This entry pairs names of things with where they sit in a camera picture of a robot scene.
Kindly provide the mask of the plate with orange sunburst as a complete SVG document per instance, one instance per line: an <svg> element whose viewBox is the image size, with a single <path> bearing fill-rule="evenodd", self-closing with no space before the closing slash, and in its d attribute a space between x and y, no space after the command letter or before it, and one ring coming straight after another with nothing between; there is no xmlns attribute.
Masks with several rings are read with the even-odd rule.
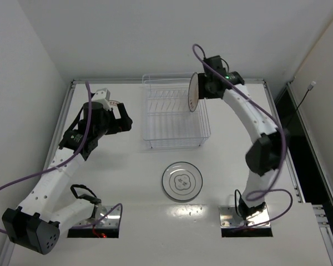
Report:
<svg viewBox="0 0 333 266"><path fill-rule="evenodd" d="M198 74L194 72L191 76L188 89L188 107L190 112L194 112L199 101Z"/></svg>

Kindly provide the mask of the white plate with dark rim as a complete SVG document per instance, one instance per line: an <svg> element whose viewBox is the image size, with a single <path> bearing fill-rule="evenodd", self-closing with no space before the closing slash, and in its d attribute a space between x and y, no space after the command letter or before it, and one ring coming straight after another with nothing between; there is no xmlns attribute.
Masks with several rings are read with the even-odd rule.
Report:
<svg viewBox="0 0 333 266"><path fill-rule="evenodd" d="M169 165L162 175L162 189L175 202L194 200L203 187L203 177L192 163L178 161Z"/></svg>

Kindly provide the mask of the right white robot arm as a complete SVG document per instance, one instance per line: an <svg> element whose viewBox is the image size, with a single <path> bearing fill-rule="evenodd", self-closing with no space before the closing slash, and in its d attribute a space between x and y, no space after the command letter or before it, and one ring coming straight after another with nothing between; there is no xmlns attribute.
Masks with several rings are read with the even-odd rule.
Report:
<svg viewBox="0 0 333 266"><path fill-rule="evenodd" d="M236 71L229 72L221 56L205 57L201 63L204 71L198 75L199 97L223 100L240 119L252 142L245 155L248 180L237 206L238 215L246 219L263 210L265 196L277 182L289 132L251 99L244 79Z"/></svg>

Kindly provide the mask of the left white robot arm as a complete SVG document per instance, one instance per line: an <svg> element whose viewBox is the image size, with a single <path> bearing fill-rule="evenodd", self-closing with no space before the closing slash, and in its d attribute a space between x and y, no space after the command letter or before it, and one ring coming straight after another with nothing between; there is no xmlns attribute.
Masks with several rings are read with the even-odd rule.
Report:
<svg viewBox="0 0 333 266"><path fill-rule="evenodd" d="M51 162L31 193L16 209L8 208L2 216L9 240L40 254L48 254L61 234L100 222L96 212L101 205L97 196L82 194L55 211L63 190L79 167L86 162L98 141L105 135L126 132L132 128L123 103L117 103L120 118L107 104L84 103L70 127L65 131Z"/></svg>

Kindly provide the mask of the plate with green lettering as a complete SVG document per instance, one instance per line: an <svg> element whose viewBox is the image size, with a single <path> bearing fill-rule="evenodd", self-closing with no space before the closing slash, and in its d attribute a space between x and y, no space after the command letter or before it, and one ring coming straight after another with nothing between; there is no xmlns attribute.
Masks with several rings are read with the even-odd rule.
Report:
<svg viewBox="0 0 333 266"><path fill-rule="evenodd" d="M113 107L117 107L118 104L120 104L120 102L119 101L115 101L115 100L109 100L108 104L109 104L110 108L113 108Z"/></svg>

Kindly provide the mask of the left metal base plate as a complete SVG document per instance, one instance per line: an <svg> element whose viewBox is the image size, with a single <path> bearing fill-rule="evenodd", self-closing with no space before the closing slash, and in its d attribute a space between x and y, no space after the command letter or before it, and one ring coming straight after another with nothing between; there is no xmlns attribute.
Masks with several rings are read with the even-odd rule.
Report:
<svg viewBox="0 0 333 266"><path fill-rule="evenodd" d="M95 218L81 221L71 229L85 229L95 226L98 229L119 230L122 214L123 205L121 203L118 203L115 206L101 206L96 210Z"/></svg>

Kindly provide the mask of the metal base plate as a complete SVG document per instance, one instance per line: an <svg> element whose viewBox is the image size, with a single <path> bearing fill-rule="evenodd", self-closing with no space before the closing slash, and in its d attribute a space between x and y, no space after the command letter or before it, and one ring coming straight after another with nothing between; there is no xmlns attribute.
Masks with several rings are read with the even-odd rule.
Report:
<svg viewBox="0 0 333 266"><path fill-rule="evenodd" d="M121 203L118 203L115 206L101 206L96 210L95 218L81 221L71 229L85 229L95 226L98 229L119 230L122 214L123 205Z"/></svg>
<svg viewBox="0 0 333 266"><path fill-rule="evenodd" d="M245 219L236 214L235 206L219 206L219 216L221 229L271 228L267 205Z"/></svg>

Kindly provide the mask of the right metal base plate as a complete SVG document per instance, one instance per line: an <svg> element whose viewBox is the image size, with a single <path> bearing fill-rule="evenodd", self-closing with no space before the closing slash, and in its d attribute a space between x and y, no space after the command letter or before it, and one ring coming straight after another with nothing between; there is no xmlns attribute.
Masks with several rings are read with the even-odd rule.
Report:
<svg viewBox="0 0 333 266"><path fill-rule="evenodd" d="M219 216L221 229L271 228L267 205L245 219L236 214L235 206L219 206Z"/></svg>

